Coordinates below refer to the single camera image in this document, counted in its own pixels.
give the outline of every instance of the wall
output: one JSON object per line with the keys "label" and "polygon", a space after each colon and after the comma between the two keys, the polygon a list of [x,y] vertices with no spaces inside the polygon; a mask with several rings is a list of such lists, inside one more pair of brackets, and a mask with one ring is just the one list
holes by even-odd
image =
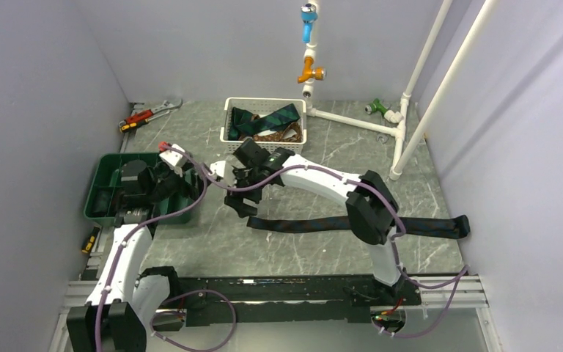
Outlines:
{"label": "wall", "polygon": [[0,0],[0,351],[46,351],[128,103],[70,0]]}
{"label": "wall", "polygon": [[563,1],[501,1],[435,113],[430,151],[505,350],[563,351]]}
{"label": "wall", "polygon": [[[130,101],[301,95],[296,77],[303,67],[305,1],[77,2]],[[445,49],[469,2],[455,0],[436,53]],[[320,4],[316,63],[328,76],[314,97],[400,98],[441,0]]]}

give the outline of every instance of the orange faucet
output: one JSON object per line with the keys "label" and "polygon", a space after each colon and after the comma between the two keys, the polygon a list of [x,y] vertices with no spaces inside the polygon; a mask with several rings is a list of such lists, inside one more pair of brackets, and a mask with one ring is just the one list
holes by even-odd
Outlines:
{"label": "orange faucet", "polygon": [[323,67],[316,67],[312,69],[314,64],[314,58],[311,56],[305,56],[305,66],[303,66],[303,74],[297,77],[297,83],[304,83],[310,78],[316,78],[318,81],[325,79],[326,72]]}

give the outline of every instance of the blue faucet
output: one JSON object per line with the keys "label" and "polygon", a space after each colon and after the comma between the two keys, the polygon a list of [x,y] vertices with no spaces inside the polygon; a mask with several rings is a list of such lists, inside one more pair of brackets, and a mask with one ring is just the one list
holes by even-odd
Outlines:
{"label": "blue faucet", "polygon": [[316,6],[313,4],[305,4],[301,7],[301,19],[303,20],[303,43],[309,43],[312,27],[317,18],[318,15],[316,14]]}

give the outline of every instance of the green storage bin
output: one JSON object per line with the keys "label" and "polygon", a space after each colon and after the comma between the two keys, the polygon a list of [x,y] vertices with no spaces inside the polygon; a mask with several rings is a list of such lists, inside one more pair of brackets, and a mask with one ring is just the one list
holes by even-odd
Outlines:
{"label": "green storage bin", "polygon": [[[92,186],[89,188],[87,201],[85,202],[84,215],[87,219],[100,226],[113,226],[116,214],[114,206],[112,205],[117,201],[116,195],[118,195],[119,191],[122,189],[119,169],[122,165],[133,160],[143,160],[148,166],[154,166],[158,162],[161,162],[161,157],[158,153],[113,153],[100,158],[100,163],[98,163],[98,168],[96,169],[94,180],[92,181]],[[195,170],[190,169],[185,175],[188,173],[195,173]],[[110,206],[105,213],[94,213],[93,206],[97,197],[108,198]],[[158,205],[158,209],[161,211],[161,215],[165,215],[184,209],[191,203],[193,203],[192,199],[174,194],[170,198],[162,201]],[[180,216],[173,216],[160,221],[159,224],[185,224],[189,220],[191,220],[190,211]]]}

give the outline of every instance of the gray marble tabletop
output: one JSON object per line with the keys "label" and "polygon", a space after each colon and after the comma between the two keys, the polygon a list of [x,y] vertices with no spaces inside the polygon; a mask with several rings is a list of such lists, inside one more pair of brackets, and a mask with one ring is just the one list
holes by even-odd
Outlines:
{"label": "gray marble tabletop", "polygon": [[[366,102],[323,101],[314,106],[347,117],[379,123],[364,113]],[[219,140],[224,102],[187,102],[180,110],[137,130],[128,152],[152,152],[158,143],[177,143],[196,160],[211,164],[232,160]],[[410,110],[407,135],[417,126]],[[308,118],[303,157],[333,169],[363,174],[372,169],[387,178],[394,140],[382,144],[376,132],[317,117]],[[439,182],[424,142],[398,181],[386,180],[402,216],[449,217]],[[224,191],[209,187],[208,195],[185,225],[159,226],[142,268],[172,265],[181,276],[259,276],[368,274],[372,263],[364,244],[351,231],[283,234],[253,230],[246,219],[223,204]],[[266,219],[313,219],[344,215],[345,209],[298,189],[268,186],[259,205]],[[406,235],[398,240],[401,260],[410,273],[459,271],[462,258],[456,241]]]}

